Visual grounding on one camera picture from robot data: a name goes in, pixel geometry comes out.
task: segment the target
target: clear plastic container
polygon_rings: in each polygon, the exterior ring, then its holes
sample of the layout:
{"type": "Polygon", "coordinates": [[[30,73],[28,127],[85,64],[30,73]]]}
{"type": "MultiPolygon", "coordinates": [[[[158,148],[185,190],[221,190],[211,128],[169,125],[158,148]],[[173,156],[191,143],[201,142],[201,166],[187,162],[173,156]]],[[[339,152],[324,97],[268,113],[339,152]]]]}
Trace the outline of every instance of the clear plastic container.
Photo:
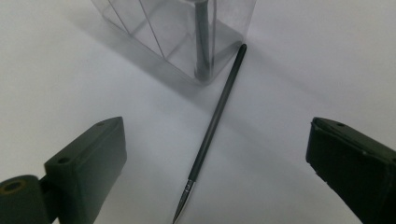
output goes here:
{"type": "Polygon", "coordinates": [[[92,0],[186,77],[207,84],[244,42],[256,0],[92,0]]]}

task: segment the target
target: white background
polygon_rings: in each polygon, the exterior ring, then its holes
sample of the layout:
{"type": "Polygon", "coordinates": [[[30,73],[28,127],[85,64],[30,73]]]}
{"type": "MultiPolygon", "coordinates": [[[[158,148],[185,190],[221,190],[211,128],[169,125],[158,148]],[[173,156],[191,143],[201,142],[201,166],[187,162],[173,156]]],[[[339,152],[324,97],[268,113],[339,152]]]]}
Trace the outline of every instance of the white background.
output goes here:
{"type": "MultiPolygon", "coordinates": [[[[304,160],[313,117],[396,148],[396,1],[258,0],[247,56],[179,223],[360,223],[304,160]]],[[[89,0],[0,2],[0,180],[123,116],[128,161],[97,224],[171,223],[231,64],[207,87],[89,0]]]]}

